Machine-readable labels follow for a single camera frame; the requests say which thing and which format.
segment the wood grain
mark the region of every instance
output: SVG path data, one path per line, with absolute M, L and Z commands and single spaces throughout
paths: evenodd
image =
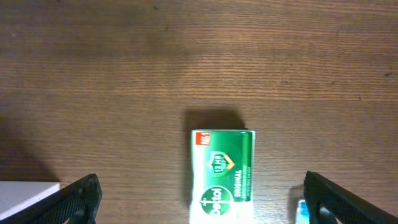
M 186 137 L 204 119 L 190 114 L 230 111 L 257 131 L 258 223 L 289 222 L 307 170 L 398 215 L 397 14 L 394 1 L 1 1 L 0 178 L 97 173 L 98 223 L 187 223 Z

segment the dettol logo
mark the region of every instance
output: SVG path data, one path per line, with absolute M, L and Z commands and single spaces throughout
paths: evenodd
M 233 202 L 232 194 L 225 187 L 210 187 L 201 196 L 201 207 L 208 215 L 218 217 L 224 215 Z

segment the green and white packaging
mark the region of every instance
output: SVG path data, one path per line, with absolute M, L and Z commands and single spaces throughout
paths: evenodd
M 192 131 L 190 224 L 253 222 L 255 138 L 250 130 Z

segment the red label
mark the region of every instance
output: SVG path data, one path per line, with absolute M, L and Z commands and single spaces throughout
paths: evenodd
M 197 133 L 196 144 L 197 144 L 197 146 L 209 146 L 210 145 L 210 133 Z

